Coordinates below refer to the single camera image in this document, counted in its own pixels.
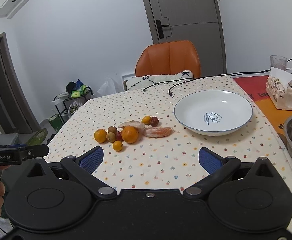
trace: tablecloth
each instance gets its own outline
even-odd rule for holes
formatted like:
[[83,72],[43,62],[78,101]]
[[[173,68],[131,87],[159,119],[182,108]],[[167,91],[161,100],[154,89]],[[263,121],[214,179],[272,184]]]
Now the tablecloth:
[[[158,189],[185,188],[207,176],[198,161],[198,151],[207,147],[226,157],[234,155],[243,162],[255,162],[266,156],[273,163],[292,192],[292,170],[268,120],[239,85],[228,76],[203,78],[181,84],[168,94],[172,83],[113,94],[89,100],[70,118],[49,143],[48,162],[57,162],[67,155],[80,156],[96,145],[94,131],[122,122],[156,116],[160,126],[172,127],[166,138],[140,136],[124,150],[115,152],[111,143],[104,143],[103,163],[93,175],[118,192],[122,188]],[[191,132],[174,117],[174,106],[184,96],[207,89],[238,93],[253,106],[253,117],[240,130],[225,136],[210,137]],[[292,232],[292,220],[288,229]]]

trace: door frame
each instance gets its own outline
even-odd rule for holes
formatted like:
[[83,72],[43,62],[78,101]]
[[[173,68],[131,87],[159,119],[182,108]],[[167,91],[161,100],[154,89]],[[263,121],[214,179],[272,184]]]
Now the door frame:
[[[158,35],[157,35],[156,23],[155,23],[153,11],[152,11],[151,5],[150,5],[150,0],[143,0],[143,1],[144,1],[144,5],[145,5],[146,15],[147,15],[150,34],[151,34],[151,37],[153,39],[153,43],[158,44],[159,39],[158,39]],[[221,44],[222,44],[223,71],[224,71],[224,73],[227,73],[225,41],[224,41],[224,33],[223,33],[223,27],[222,27],[222,19],[221,19],[221,14],[219,11],[218,0],[214,0],[214,1],[215,1],[216,13],[217,13],[218,26],[219,26],[219,34],[221,37]]]
[[[3,32],[0,34],[0,50],[3,51],[1,53],[1,56],[3,58],[3,61],[5,62],[5,70],[7,74],[7,78],[9,80],[9,85],[15,95],[17,104],[19,105],[20,110],[22,111],[22,114],[24,115],[27,123],[29,124],[30,128],[34,131],[40,130],[40,126],[30,109],[30,106],[25,98],[25,95],[22,91],[22,88],[20,86],[20,83],[18,81],[14,65],[9,53],[8,44],[7,44],[7,38],[6,33]],[[0,131],[3,133],[3,128],[0,125]]]

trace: glass cup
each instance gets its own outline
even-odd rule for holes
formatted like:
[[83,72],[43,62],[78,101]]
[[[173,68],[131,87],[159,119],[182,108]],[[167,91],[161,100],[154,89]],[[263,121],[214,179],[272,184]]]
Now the glass cup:
[[270,56],[270,67],[275,67],[286,71],[287,58],[282,56]]

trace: door handle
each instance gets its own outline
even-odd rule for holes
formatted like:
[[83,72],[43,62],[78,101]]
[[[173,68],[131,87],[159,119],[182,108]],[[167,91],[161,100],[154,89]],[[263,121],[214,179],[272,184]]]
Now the door handle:
[[160,20],[156,20],[156,26],[157,26],[159,38],[160,39],[163,39],[164,38],[163,27],[169,27],[169,24],[162,25],[162,23],[160,22]]

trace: white plastic bag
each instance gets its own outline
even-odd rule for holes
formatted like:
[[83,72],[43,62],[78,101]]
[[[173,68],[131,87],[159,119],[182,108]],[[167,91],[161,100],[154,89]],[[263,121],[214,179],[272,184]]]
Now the white plastic bag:
[[108,96],[115,93],[116,93],[115,82],[111,78],[108,78],[94,95],[96,97],[103,97],[103,96]]

